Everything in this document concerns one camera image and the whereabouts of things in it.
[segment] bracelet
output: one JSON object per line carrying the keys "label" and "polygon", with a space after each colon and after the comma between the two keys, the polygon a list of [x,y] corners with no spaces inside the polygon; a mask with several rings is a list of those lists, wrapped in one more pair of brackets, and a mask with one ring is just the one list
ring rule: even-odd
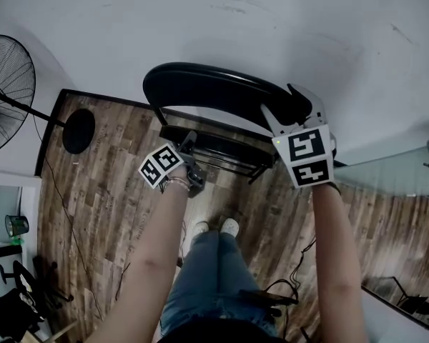
{"label": "bracelet", "polygon": [[326,184],[326,185],[332,187],[333,189],[335,189],[340,196],[342,195],[342,192],[338,189],[337,185],[334,182],[328,182],[328,183],[324,183],[324,184]]}
{"label": "bracelet", "polygon": [[190,189],[190,184],[188,182],[186,182],[185,180],[178,178],[178,177],[170,177],[168,178],[168,180],[165,182],[165,187],[164,187],[164,191],[165,189],[167,189],[168,185],[170,183],[175,183],[180,185],[181,187],[183,187],[184,189],[186,189],[187,191],[189,191]]}

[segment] hand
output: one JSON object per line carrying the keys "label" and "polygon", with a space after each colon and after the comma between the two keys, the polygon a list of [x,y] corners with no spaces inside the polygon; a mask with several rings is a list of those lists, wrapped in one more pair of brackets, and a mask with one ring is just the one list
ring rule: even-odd
{"label": "hand", "polygon": [[168,174],[168,177],[177,177],[177,178],[181,178],[184,181],[187,181],[187,167],[186,165],[180,165],[179,167],[177,167],[175,170],[171,171]]}

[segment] person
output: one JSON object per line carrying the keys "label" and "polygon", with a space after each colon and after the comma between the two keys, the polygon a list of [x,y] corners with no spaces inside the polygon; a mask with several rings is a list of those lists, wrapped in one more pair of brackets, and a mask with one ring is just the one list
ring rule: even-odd
{"label": "person", "polygon": [[[88,343],[150,343],[159,321],[162,343],[283,342],[269,312],[239,296],[241,289],[259,287],[235,242],[238,224],[232,219],[220,233],[204,222],[195,226],[172,288],[187,205],[186,168],[170,179],[137,242],[122,293]],[[342,198],[326,184],[312,193],[323,341],[364,343],[360,265]]]}

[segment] electric fan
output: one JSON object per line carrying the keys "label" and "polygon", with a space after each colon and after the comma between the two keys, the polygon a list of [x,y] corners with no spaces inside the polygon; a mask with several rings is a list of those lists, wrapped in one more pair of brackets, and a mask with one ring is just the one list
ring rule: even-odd
{"label": "electric fan", "polygon": [[0,35],[0,149],[18,132],[30,113],[63,127],[65,149],[70,154],[80,154],[94,136],[94,115],[87,109],[79,109],[63,123],[32,109],[35,83],[29,52],[16,39]]}

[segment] forearm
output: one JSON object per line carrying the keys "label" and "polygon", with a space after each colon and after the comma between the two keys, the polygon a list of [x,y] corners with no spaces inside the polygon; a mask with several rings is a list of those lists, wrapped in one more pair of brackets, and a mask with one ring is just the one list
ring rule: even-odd
{"label": "forearm", "polygon": [[134,253],[119,301],[89,343],[149,343],[172,287],[187,190],[169,184]]}
{"label": "forearm", "polygon": [[328,185],[313,187],[318,289],[360,288],[358,252],[342,197]]}
{"label": "forearm", "polygon": [[316,270],[324,342],[364,343],[360,265],[342,197],[328,185],[313,187]]}
{"label": "forearm", "polygon": [[187,191],[178,184],[169,184],[135,244],[131,268],[135,264],[175,268],[186,205]]}

